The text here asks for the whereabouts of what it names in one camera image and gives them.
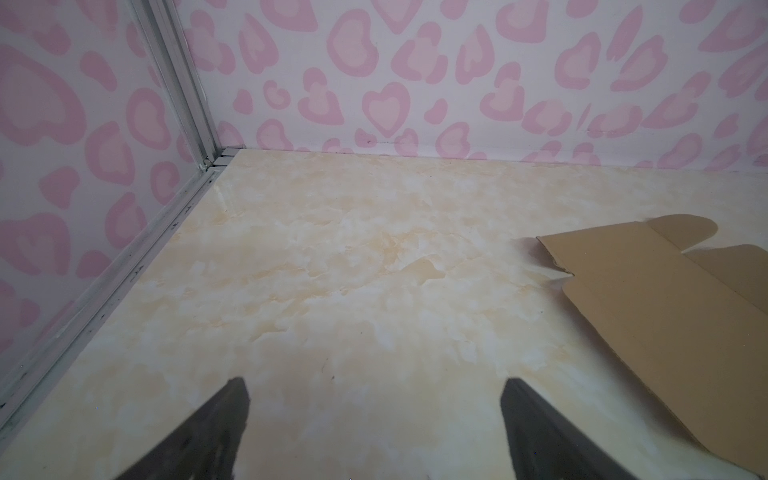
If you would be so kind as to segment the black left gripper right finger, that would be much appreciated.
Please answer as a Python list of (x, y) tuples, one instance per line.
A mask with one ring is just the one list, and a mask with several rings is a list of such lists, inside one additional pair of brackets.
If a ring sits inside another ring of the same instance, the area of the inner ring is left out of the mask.
[(500, 407), (518, 479), (632, 479), (521, 378), (506, 381)]

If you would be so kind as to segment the aluminium frame post left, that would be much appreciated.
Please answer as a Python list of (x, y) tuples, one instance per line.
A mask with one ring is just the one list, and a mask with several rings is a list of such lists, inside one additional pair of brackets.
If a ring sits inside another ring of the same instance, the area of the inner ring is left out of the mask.
[(244, 147), (222, 145), (175, 4), (166, 0), (130, 0), (129, 5), (195, 162), (203, 170), (229, 166)]

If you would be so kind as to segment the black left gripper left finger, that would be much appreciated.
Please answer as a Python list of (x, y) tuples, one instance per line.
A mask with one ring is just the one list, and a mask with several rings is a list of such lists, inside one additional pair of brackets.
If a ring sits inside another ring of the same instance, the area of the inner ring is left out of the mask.
[(249, 406), (244, 379), (230, 379), (117, 478), (232, 479)]

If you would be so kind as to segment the brown cardboard paper box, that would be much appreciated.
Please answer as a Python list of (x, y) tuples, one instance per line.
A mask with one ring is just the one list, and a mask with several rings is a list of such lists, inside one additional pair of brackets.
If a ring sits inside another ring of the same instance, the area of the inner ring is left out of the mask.
[(767, 472), (767, 253), (704, 248), (705, 217), (547, 235), (565, 296), (620, 360), (715, 456)]

